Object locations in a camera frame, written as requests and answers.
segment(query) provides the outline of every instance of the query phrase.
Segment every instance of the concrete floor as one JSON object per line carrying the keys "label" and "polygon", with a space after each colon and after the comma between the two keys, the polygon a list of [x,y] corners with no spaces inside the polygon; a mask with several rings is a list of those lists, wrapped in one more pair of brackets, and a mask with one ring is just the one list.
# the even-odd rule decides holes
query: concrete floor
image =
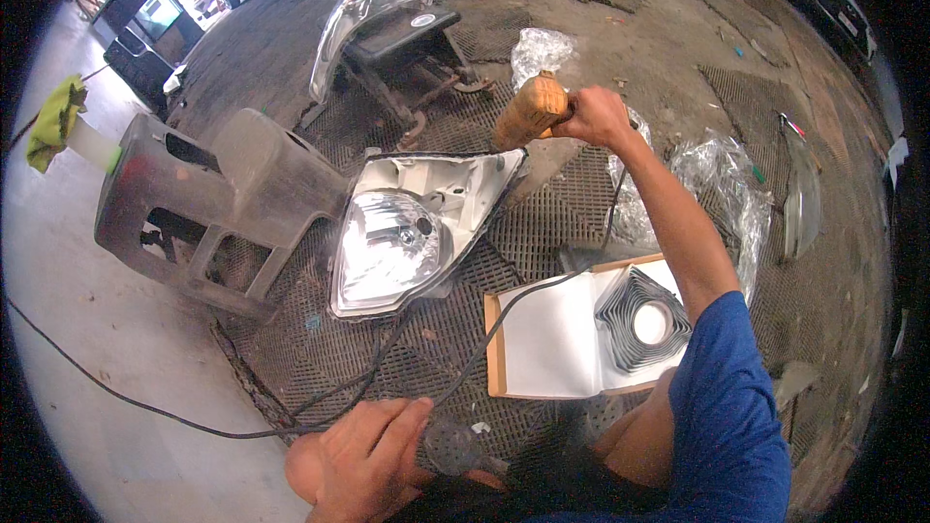
{"label": "concrete floor", "polygon": [[[295,127],[311,105],[307,80],[317,29],[334,1],[245,0],[191,53],[184,87],[188,106],[176,108],[169,123],[207,145],[239,108],[263,109],[285,127]],[[731,121],[698,72],[698,64],[736,69],[785,84],[801,102],[807,127],[849,170],[849,177],[855,178],[859,170],[875,173],[890,145],[877,106],[866,97],[854,74],[808,20],[784,0],[643,0],[632,15],[577,0],[443,1],[465,20],[487,12],[523,9],[534,26],[573,35],[576,53],[559,70],[559,78],[574,89],[593,83],[618,88],[627,104],[648,121],[659,154],[681,141],[704,137],[706,127],[733,134]],[[750,39],[765,45],[775,56],[769,58],[787,63],[771,64],[751,47]],[[478,67],[492,78],[506,80],[510,75],[507,64]],[[615,77],[627,80],[622,89]],[[841,110],[853,114],[854,133],[843,122]],[[857,159],[864,163],[850,166],[851,157],[861,156],[852,155],[847,145],[859,146],[860,142],[867,143],[871,159]],[[530,146],[530,180],[539,185],[574,153],[572,145],[534,143]],[[877,227],[870,230],[880,230],[881,196],[870,189],[868,197],[856,201],[870,219],[878,219],[869,221],[870,227]],[[887,270],[881,247],[868,258],[877,259],[879,270]],[[850,385],[844,388],[851,388],[853,395],[848,405],[831,401],[837,404],[837,427],[821,433],[819,443],[795,471],[791,500],[798,511],[826,505],[854,456],[849,448],[854,448],[868,418],[875,388],[855,392],[865,376],[875,380],[880,375],[877,346],[887,293],[885,282],[864,285],[865,279],[850,279],[857,289],[852,297],[850,293],[845,297],[847,302],[852,300],[861,318],[856,328],[863,333],[857,345],[842,354],[850,373]]]}
{"label": "concrete floor", "polygon": [[[759,37],[790,62],[787,67],[767,63],[703,0],[644,0],[635,15],[575,0],[447,1],[464,16],[523,8],[535,26],[575,35],[576,56],[560,70],[560,78],[572,88],[616,85],[613,77],[626,79],[619,91],[650,123],[659,153],[682,140],[702,137],[705,127],[725,134],[733,131],[697,64],[784,82],[805,104],[811,127],[835,157],[849,157],[846,142],[853,137],[843,132],[840,105],[861,118],[857,137],[878,152],[887,148],[884,129],[855,77],[783,0],[767,0],[772,10],[766,16],[772,22],[764,23]],[[737,1],[738,8],[751,11],[753,20],[761,17]],[[317,21],[333,2],[244,0],[191,53],[184,87],[188,105],[175,109],[169,122],[207,145],[240,108],[263,109],[285,128],[295,126],[310,105],[307,80]],[[86,24],[66,5],[37,58],[17,124],[38,109],[45,93],[64,75],[99,67],[101,52]],[[509,72],[505,64],[481,67],[484,74],[502,78]],[[839,90],[842,104],[834,100],[831,86]],[[109,70],[88,81],[88,89],[87,120],[117,139],[140,104]],[[21,154],[21,146],[14,154]],[[534,145],[534,180],[548,178],[574,149]],[[136,275],[93,243],[101,178],[70,151],[44,176],[24,164],[11,165],[4,182],[3,223],[9,294],[117,390],[218,428],[265,429],[267,424],[239,388],[206,329],[211,319],[205,308]],[[35,250],[38,246],[44,250]],[[876,291],[854,298],[859,308],[872,304],[880,318],[884,303],[880,294],[874,297]],[[868,331],[868,339],[856,342],[851,374],[868,374],[876,385],[880,368],[871,349],[877,343],[877,328],[870,324]],[[81,379],[22,324],[17,326],[17,345],[49,431],[105,517],[254,521],[298,520],[306,513],[281,476],[284,446],[279,441],[222,440],[129,408]],[[855,399],[854,407],[850,404],[846,422],[852,424],[844,422],[841,432],[824,436],[799,465],[793,506],[818,510],[835,491],[853,456],[848,444],[854,447],[856,433],[864,427],[874,390]],[[183,511],[168,511],[171,502],[161,497],[169,493]]]}
{"label": "concrete floor", "polygon": [[[17,128],[67,75],[103,66],[72,3],[51,21]],[[146,108],[110,69],[87,81],[84,118],[118,140]],[[65,150],[46,174],[25,140],[3,182],[6,295],[113,389],[231,432],[269,425],[209,331],[203,304],[138,275],[94,243],[103,173]],[[65,466],[108,521],[298,521],[308,507],[283,476],[277,438],[228,440],[133,408],[99,390],[14,312],[10,320],[35,405]]]}

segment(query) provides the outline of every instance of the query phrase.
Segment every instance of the dirty floor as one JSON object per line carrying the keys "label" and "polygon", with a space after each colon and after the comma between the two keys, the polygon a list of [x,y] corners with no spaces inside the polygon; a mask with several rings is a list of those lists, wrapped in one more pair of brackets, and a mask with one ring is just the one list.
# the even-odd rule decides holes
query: dirty floor
{"label": "dirty floor", "polygon": [[[325,126],[340,129],[339,108],[353,111],[350,115],[356,122],[380,122],[377,130],[366,127],[368,136],[377,141],[386,138],[390,130],[390,126],[383,127],[377,113],[367,118],[358,111],[368,104],[356,101],[357,93],[335,93],[334,111],[321,117],[323,123],[301,126],[301,118],[312,106],[308,81],[319,29],[335,1],[244,0],[210,29],[190,54],[181,93],[187,105],[176,107],[169,123],[209,145],[240,108],[258,109],[321,148],[338,165],[344,160],[339,167],[351,172],[353,166],[360,165],[360,156],[337,161],[322,149],[329,140],[321,130]],[[889,305],[888,241],[879,170],[890,141],[854,74],[784,0],[440,1],[461,13],[453,36],[481,75],[498,81],[499,89],[494,101],[480,109],[455,97],[438,100],[436,111],[431,112],[435,113],[431,116],[435,126],[432,134],[438,138],[435,142],[447,142],[440,137],[443,134],[457,134],[443,132],[443,122],[473,122],[470,134],[477,134],[473,145],[480,148],[486,141],[482,138],[489,133],[488,122],[493,122],[491,112],[510,96],[509,52],[524,27],[555,29],[574,37],[575,54],[559,69],[560,80],[573,89],[600,84],[621,93],[628,106],[649,124],[660,157],[681,142],[703,140],[707,128],[736,137],[762,172],[769,172],[768,185],[776,203],[779,194],[783,200],[778,187],[784,186],[787,168],[773,151],[774,111],[790,113],[807,131],[823,164],[820,236],[800,261],[781,261],[783,221],[780,206],[773,208],[751,313],[765,366],[773,377],[778,377],[791,360],[820,369],[814,387],[781,418],[795,467],[792,512],[822,509],[843,480],[865,431],[881,377],[880,329]],[[437,145],[436,151],[469,151]],[[559,243],[573,239],[573,235],[596,240],[602,234],[605,204],[601,197],[606,194],[609,202],[610,192],[606,155],[554,140],[534,143],[529,149],[533,162],[529,184],[511,200],[505,214],[476,247],[480,257],[475,259],[480,262],[464,266],[460,287],[448,297],[452,309],[423,307],[408,319],[396,321],[410,326],[402,328],[405,337],[393,352],[398,357],[392,362],[397,371],[414,371],[418,359],[428,359],[436,380],[448,380],[464,363],[461,352],[468,351],[469,344],[481,335],[480,302],[474,305],[481,291],[559,273],[561,270],[552,268],[556,262],[552,255]],[[599,192],[592,194],[600,195],[600,204],[580,199],[584,187],[581,192],[572,188],[572,178],[595,183],[585,186],[597,188]],[[559,215],[575,219],[576,226],[559,228]],[[505,234],[517,223],[532,224],[533,218],[540,219],[538,225],[543,229],[557,229],[534,241],[534,250],[545,252],[542,256],[522,254],[520,243],[529,241]],[[313,366],[313,360],[333,345],[325,336],[308,338],[307,333],[313,333],[321,323],[326,326],[325,318],[320,317],[325,315],[328,291],[326,272],[319,270],[323,258],[320,247],[326,246],[333,234],[331,224],[314,224],[294,256],[299,263],[285,268],[279,278],[278,296],[282,308],[288,309],[273,320],[277,330],[246,320],[222,320],[228,355],[249,387],[262,390],[255,396],[261,398],[260,407],[274,420],[293,420],[288,409],[319,393],[321,390],[314,388],[322,388],[326,382],[320,382],[320,376],[313,377],[320,369]],[[500,277],[499,283],[489,284],[486,277],[494,275]],[[317,285],[319,295],[313,292],[312,286]],[[290,297],[295,292],[299,298]],[[450,334],[446,326],[468,325],[462,321],[466,318],[477,321],[474,327],[459,328],[459,332],[474,334],[465,338]],[[384,334],[393,329],[390,323],[374,328]],[[344,374],[342,379],[364,370],[371,355],[372,338],[366,337],[371,330],[368,328],[365,335],[360,332],[358,343],[343,352],[346,357],[338,372]],[[269,337],[274,331],[278,331],[277,337]],[[298,366],[305,370],[297,371]],[[484,444],[483,450],[495,459],[515,462],[532,454],[535,447],[545,446],[547,443],[534,433],[556,432],[551,426],[558,423],[557,405],[488,400],[482,391],[482,376],[478,372],[466,383],[460,407],[485,412],[480,418],[492,429],[499,419],[507,422],[499,428],[524,433],[492,436],[493,442]],[[328,378],[341,381],[335,375]],[[400,389],[375,384],[371,395],[428,394],[430,375],[421,372],[418,380],[422,382]],[[620,404],[620,412],[639,400],[633,397]],[[597,403],[602,410],[605,402]],[[459,422],[471,418],[455,417]],[[310,417],[301,414],[296,419],[306,422]]]}

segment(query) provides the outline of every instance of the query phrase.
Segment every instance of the plastic bag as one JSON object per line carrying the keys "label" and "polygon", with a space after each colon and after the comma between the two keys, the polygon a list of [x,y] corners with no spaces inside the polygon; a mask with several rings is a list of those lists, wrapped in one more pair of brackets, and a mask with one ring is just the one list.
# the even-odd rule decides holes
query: plastic bag
{"label": "plastic bag", "polygon": [[520,42],[511,51],[513,90],[516,92],[542,69],[555,71],[574,51],[575,40],[557,30],[522,29]]}
{"label": "plastic bag", "polygon": [[716,189],[723,199],[726,225],[740,239],[737,277],[749,305],[771,224],[772,193],[750,187],[752,161],[742,146],[710,128],[705,133],[710,139],[703,144],[676,146],[668,169],[695,196]]}
{"label": "plastic bag", "polygon": [[[630,116],[630,120],[639,126],[636,131],[643,136],[645,143],[652,147],[652,134],[649,132],[649,125],[643,120],[643,117],[630,108],[627,108],[627,114]],[[607,159],[607,173],[610,174],[610,180],[614,183],[614,189],[616,189],[623,173],[623,162],[620,161],[619,157],[611,154]],[[645,205],[640,197],[639,190],[636,189],[634,180],[629,175],[620,188],[620,195],[617,196],[614,222],[610,224],[610,235],[634,247],[658,250],[656,232],[652,229],[652,222],[645,212]]]}

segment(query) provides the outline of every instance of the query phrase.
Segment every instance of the blue shirt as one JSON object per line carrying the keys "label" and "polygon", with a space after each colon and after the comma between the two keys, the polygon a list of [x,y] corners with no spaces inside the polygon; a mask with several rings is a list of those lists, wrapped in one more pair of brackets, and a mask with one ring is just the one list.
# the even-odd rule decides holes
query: blue shirt
{"label": "blue shirt", "polygon": [[701,314],[668,399],[675,435],[667,507],[642,517],[527,521],[784,521],[791,462],[742,293],[722,295]]}

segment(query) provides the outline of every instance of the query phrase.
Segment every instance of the headlight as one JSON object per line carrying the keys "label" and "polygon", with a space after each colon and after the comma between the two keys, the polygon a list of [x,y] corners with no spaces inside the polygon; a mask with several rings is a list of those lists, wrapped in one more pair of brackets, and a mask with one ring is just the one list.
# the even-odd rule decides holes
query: headlight
{"label": "headlight", "polygon": [[784,130],[791,157],[788,196],[785,198],[786,259],[797,259],[820,234],[820,177],[807,142],[790,122]]}
{"label": "headlight", "polygon": [[526,159],[523,149],[369,158],[342,223],[330,297],[336,317],[387,315],[442,283]]}
{"label": "headlight", "polygon": [[310,98],[320,104],[326,100],[342,49],[356,29],[378,15],[415,1],[433,3],[433,0],[339,0],[326,20],[316,48],[316,60],[310,75]]}

